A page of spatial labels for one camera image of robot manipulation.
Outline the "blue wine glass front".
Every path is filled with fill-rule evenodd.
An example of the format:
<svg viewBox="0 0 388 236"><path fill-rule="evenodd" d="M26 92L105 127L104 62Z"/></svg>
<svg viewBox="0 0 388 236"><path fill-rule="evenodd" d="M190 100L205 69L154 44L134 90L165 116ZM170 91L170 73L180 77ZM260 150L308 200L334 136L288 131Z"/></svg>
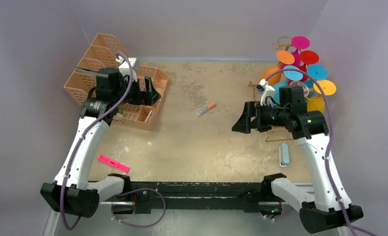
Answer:
<svg viewBox="0 0 388 236"><path fill-rule="evenodd" d="M287 79L282 82L278 82L272 86L275 89L273 99L278 104L280 104L279 88L283 86L288 86L290 81L301 81L303 79L303 74L301 72L287 70L282 73Z"/></svg>

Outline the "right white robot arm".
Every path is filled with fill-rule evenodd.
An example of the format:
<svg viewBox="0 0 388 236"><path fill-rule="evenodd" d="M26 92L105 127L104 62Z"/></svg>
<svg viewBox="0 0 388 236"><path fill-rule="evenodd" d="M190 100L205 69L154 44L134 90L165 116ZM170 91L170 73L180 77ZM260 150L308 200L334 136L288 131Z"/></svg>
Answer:
<svg viewBox="0 0 388 236"><path fill-rule="evenodd" d="M267 200L276 197L289 203L299 213L304 228L311 234L350 225L363 218L362 208L354 205L342 186L328 144L332 139L324 115L308 111L301 86L283 86L278 93L280 104L269 104L275 89L258 85L260 102L244 105L234 132L249 134L271 130L274 126L288 130L302 149L313 182L313 194L299 189L283 174L265 176L261 193Z"/></svg>

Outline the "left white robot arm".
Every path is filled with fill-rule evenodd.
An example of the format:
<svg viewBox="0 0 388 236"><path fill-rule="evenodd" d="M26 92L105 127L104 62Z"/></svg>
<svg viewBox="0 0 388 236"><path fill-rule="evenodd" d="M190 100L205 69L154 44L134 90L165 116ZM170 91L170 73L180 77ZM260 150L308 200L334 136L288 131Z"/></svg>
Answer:
<svg viewBox="0 0 388 236"><path fill-rule="evenodd" d="M53 182L42 184L40 190L51 209L63 218L68 214L90 218L101 202L111 197L119 201L131 197L131 182L127 175L109 174L104 180L89 183L95 153L120 105L152 105L161 97L150 77L145 78L149 85L147 90L140 90L132 67L106 67L86 72L95 75L96 84L81 104L74 141Z"/></svg>

